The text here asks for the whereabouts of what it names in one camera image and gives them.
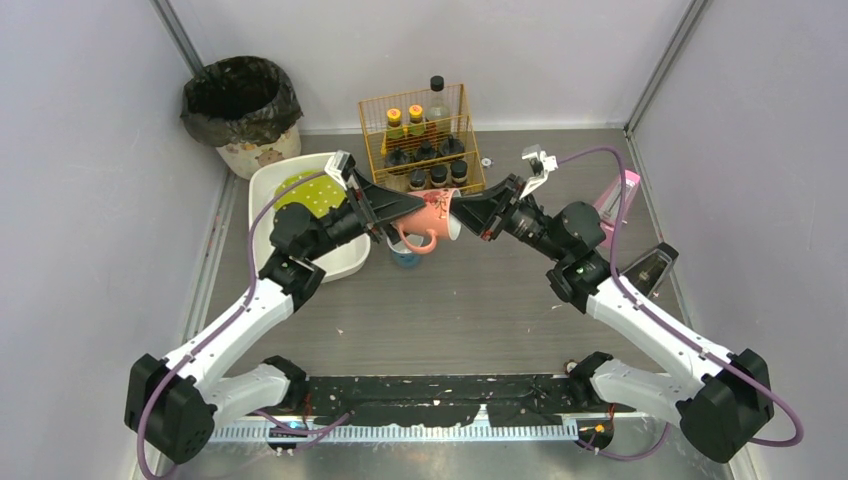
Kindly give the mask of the dark spice bottle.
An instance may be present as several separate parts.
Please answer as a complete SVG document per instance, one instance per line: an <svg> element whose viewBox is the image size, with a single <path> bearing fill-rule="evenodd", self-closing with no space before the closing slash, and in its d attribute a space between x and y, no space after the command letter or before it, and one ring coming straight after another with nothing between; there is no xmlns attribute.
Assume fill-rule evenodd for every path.
<svg viewBox="0 0 848 480"><path fill-rule="evenodd" d="M408 176L408 189L412 191L422 191L428 187L429 179L428 172L424 169L414 169Z"/></svg>

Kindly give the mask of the white plastic basin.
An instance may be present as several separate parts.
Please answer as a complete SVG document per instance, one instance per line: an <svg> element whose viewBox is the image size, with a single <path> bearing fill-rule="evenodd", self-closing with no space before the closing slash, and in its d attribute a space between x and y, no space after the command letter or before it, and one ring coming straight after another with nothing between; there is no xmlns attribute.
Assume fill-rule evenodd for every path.
<svg viewBox="0 0 848 480"><path fill-rule="evenodd" d="M273 251L269 236L277 210L273 206L265 214L260 211L270 200L276 198L274 192L286 178L307 170L322 171L331 155L332 153L317 153L282 160L260 168L250 179L248 212L250 226L254 229L253 263L257 268L265 264ZM315 264L325 271L324 282L335 281L359 271L370 250L371 241L362 235L318 258Z"/></svg>

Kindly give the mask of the small dark pepper bottle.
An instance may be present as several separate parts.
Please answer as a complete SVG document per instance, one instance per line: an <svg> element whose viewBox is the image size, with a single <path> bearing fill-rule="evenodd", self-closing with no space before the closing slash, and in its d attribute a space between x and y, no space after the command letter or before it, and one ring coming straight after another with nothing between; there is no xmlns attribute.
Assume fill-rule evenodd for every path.
<svg viewBox="0 0 848 480"><path fill-rule="evenodd" d="M449 176L448 167L443 165L443 164L434 165L429 170L429 176L430 176L430 184L431 184L431 187L433 189L444 188L448 184L448 176Z"/></svg>

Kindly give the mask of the black base mount strip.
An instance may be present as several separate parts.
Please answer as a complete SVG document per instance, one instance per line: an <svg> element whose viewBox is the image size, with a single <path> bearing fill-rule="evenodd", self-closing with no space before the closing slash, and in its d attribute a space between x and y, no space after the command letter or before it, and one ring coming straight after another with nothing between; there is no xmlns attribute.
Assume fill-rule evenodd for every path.
<svg viewBox="0 0 848 480"><path fill-rule="evenodd" d="M566 414L632 411L555 374L315 376L309 387L318 420L348 413L353 426L467 426L481 412L494 427L553 426Z"/></svg>

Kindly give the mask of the trash bin with black bag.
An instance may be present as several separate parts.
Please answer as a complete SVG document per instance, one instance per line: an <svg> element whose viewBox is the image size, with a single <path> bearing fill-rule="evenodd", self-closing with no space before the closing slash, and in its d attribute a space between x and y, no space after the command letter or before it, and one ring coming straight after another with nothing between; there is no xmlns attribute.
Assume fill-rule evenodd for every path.
<svg viewBox="0 0 848 480"><path fill-rule="evenodd" d="M214 148L249 180L261 168L301 154L304 116L293 83L275 62L235 56L207 65L182 89L180 119L197 142Z"/></svg>

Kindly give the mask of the small black cap jar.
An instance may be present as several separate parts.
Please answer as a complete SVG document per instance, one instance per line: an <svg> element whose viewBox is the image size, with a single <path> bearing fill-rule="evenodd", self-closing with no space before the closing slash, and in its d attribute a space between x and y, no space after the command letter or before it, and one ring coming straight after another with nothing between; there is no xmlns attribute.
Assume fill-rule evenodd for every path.
<svg viewBox="0 0 848 480"><path fill-rule="evenodd" d="M468 182L468 163L457 159L450 164L451 183L454 188L461 188Z"/></svg>

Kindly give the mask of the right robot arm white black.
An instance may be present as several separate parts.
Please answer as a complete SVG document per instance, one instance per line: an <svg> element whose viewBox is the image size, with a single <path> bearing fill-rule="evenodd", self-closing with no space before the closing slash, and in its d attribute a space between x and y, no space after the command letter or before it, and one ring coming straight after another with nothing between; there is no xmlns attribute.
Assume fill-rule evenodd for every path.
<svg viewBox="0 0 848 480"><path fill-rule="evenodd" d="M574 370L587 394L675 425L702 455L729 462L774 416L766 361L695 333L612 272L596 250L605 235L592 205L572 202L549 216L533 196L521 196L522 185L511 175L453 200L450 214L483 240L506 233L550 258L546 277L560 300L622 334L665 371L646 372L596 352Z"/></svg>

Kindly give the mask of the brown spice jar black cap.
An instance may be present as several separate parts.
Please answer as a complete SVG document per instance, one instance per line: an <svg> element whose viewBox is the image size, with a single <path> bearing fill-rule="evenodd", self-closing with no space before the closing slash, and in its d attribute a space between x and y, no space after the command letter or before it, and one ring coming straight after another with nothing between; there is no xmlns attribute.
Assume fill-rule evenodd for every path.
<svg viewBox="0 0 848 480"><path fill-rule="evenodd" d="M438 158L438 149L429 140L423 140L414 153L413 167L415 170L429 171Z"/></svg>

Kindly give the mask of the green polka dot plate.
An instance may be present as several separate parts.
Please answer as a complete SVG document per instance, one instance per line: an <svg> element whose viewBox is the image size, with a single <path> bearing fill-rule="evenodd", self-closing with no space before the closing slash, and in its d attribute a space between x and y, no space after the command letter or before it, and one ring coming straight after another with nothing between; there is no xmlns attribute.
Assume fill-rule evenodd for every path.
<svg viewBox="0 0 848 480"><path fill-rule="evenodd" d="M321 218L330 208L339 207L346 199L344 190L327 175L313 178L313 175L317 173L317 170L307 170L286 178L276 188L274 196L298 181L305 179L305 182L280 197L274 204L274 209L279 210L290 203L300 203L306 206L315 217Z"/></svg>

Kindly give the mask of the white shaker bottle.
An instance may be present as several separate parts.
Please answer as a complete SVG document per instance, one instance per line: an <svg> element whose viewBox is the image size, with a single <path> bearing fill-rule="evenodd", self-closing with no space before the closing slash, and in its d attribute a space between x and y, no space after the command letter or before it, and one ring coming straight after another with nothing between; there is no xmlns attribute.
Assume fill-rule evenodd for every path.
<svg viewBox="0 0 848 480"><path fill-rule="evenodd" d="M466 150L464 143L460 139L449 134L440 143L438 153L440 158L443 160L443 163L445 165L450 165L455 161L464 160Z"/></svg>

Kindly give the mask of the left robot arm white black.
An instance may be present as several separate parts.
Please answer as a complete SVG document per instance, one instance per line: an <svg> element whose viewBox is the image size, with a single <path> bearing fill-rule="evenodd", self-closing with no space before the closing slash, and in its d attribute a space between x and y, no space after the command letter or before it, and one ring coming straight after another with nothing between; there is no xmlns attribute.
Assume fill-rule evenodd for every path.
<svg viewBox="0 0 848 480"><path fill-rule="evenodd" d="M246 374L229 368L272 327L294 315L324 280L317 259L364 235L381 239L426 205L414 195L375 185L357 169L332 173L345 198L321 217L307 205L268 202L256 217L271 221L267 260L251 261L247 290L211 325L162 358L144 354L131 366L124 423L136 434L136 458L153 479L146 449L174 464L193 459L213 431L266 407L295 404L303 378L274 357Z"/></svg>

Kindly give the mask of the sauce bottle yellow cap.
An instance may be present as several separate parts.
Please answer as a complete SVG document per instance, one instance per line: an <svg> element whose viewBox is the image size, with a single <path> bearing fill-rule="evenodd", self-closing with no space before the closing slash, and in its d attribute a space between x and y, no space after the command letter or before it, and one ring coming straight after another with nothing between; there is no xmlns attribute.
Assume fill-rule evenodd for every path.
<svg viewBox="0 0 848 480"><path fill-rule="evenodd" d="M403 114L398 108L386 111L386 129L383 141L383 153L388 154L405 146L406 131L403 126Z"/></svg>
<svg viewBox="0 0 848 480"><path fill-rule="evenodd" d="M406 145L410 151L418 149L427 140L427 127L424 120L423 107L413 104L408 108L409 122L407 125Z"/></svg>

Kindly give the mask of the tall clear oil bottle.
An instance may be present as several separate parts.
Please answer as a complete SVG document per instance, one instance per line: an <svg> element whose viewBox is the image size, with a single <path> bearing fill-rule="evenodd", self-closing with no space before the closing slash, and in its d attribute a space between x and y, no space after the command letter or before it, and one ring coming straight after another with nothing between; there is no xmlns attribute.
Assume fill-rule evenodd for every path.
<svg viewBox="0 0 848 480"><path fill-rule="evenodd" d="M430 94L425 111L431 145L438 149L452 131L452 113L445 96L445 81L440 75L430 78Z"/></svg>

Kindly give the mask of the pink box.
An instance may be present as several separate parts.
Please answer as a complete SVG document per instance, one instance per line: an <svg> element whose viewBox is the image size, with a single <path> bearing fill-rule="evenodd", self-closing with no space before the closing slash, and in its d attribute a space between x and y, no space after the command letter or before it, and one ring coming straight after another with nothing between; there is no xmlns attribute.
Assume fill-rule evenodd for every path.
<svg viewBox="0 0 848 480"><path fill-rule="evenodd" d="M616 219L620 213L623 214L622 224L626 223L626 216L631 208L641 183L641 177L631 170L625 171L624 186L621 186L621 178L616 176L605 191L594 202L594 208L599 214L601 229L605 233L605 239L600 244L603 248L609 248L612 237L616 232Z"/></svg>

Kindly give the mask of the blue mug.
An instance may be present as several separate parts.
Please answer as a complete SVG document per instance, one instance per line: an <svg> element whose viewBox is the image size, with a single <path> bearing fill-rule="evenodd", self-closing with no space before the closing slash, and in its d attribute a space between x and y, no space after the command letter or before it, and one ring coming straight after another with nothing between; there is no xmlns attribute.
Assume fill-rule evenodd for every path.
<svg viewBox="0 0 848 480"><path fill-rule="evenodd" d="M388 248L391 252L391 258L401 268L415 268L422 260L422 256L420 254L409 250L402 241L389 243Z"/></svg>

